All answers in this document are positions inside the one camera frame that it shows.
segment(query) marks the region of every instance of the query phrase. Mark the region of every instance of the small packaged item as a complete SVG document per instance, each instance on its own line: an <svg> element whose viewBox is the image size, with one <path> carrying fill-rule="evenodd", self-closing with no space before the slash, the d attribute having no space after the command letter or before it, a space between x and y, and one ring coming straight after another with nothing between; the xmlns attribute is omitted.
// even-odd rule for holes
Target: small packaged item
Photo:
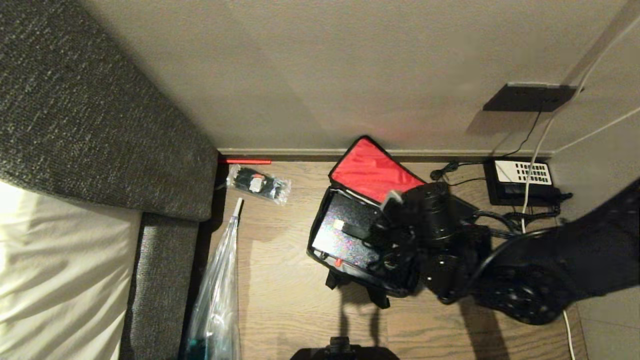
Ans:
<svg viewBox="0 0 640 360"><path fill-rule="evenodd" d="M229 168L227 187L272 200L278 205L284 205L291 193L290 180L279 179L238 164Z"/></svg>

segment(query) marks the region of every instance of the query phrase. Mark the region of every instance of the clear plastic bag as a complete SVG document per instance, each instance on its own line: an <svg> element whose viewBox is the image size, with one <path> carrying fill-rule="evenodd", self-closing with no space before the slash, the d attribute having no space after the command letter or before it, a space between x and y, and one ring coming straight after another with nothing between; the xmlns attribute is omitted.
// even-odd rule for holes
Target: clear plastic bag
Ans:
<svg viewBox="0 0 640 360"><path fill-rule="evenodd" d="M242 198L209 257L188 329L187 360L240 360L236 277L238 215Z"/></svg>
<svg viewBox="0 0 640 360"><path fill-rule="evenodd" d="M291 180L280 179L235 164L229 168L227 187L269 199L278 205L284 205L291 193Z"/></svg>

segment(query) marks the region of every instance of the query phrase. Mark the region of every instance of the white cable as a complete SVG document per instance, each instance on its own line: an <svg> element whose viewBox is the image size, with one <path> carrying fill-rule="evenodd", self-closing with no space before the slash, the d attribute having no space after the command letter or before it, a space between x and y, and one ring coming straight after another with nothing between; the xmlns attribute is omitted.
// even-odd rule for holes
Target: white cable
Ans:
<svg viewBox="0 0 640 360"><path fill-rule="evenodd" d="M566 310L563 310L564 324L566 325L566 337L569 341L569 352L571 353L571 360L575 360L575 354L573 353L573 341L571 339L571 326L569 326L569 316L566 315Z"/></svg>
<svg viewBox="0 0 640 360"><path fill-rule="evenodd" d="M587 68L587 70L584 72L584 75L582 75L582 78L580 79L580 82L578 83L578 87L576 88L576 90L573 93L573 95L571 96L571 98L566 103L564 103L562 106L560 106L551 115L551 118L549 119L549 121L547 121L547 125L545 126L545 130L542 132L542 136L540 137L540 140L538 140L538 144L536 145L536 150L534 151L533 157L531 158L531 162L529 163L529 169L527 169L527 181L526 181L525 186L524 186L524 205L522 206L522 211L521 211L522 213L526 213L526 211L527 211L527 203L529 202L529 183L531 182L531 177L529 175L531 174L531 170L533 169L533 164L536 162L536 158L538 157L538 152L540 151L540 147L542 146L542 142L547 137L549 129L551 128L551 125L553 124L554 120L556 119L556 115L558 113L562 112L571 102L573 102L574 100L576 100L578 98L578 96L580 96L580 93L582 92L582 89L584 88L584 83L587 81L587 78L589 78L589 75L591 75L591 73L593 72L593 69L595 69L596 65L598 65L598 63L600 62L600 60L602 59L604 54L615 43L617 43L621 38L623 38L638 22L640 22L640 16L637 17L635 20L633 20L623 31L620 31L600 51L600 54L598 54L596 59L591 62L591 64ZM524 218L522 219L522 223L521 224L522 224L522 232L525 233L526 230L525 230Z"/></svg>

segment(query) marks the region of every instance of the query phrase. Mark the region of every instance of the wooden floor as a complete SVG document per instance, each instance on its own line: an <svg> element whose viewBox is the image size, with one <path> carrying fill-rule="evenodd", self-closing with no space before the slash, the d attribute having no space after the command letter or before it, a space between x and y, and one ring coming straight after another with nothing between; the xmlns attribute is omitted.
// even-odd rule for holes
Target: wooden floor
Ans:
<svg viewBox="0 0 640 360"><path fill-rule="evenodd" d="M324 347L331 336L339 335L349 336L353 344L387 347L400 359L570 359L562 317L549 325L525 325L476 307L470 299L442 305L428 290L415 297L391 298L391 308L379 310L362 287L327 288L327 269L310 259L305 248L333 165L256 166L293 181L285 206L227 190L225 223L213 233L211 251L236 199L244 197L237 244L243 359L288 360L301 348ZM429 179L429 173L444 164L405 165ZM481 165L470 165L449 174L449 180L456 183L481 176ZM489 204L484 181L456 186L452 192L481 209L501 213L511 209ZM576 358L586 359L577 308L572 306L568 312Z"/></svg>

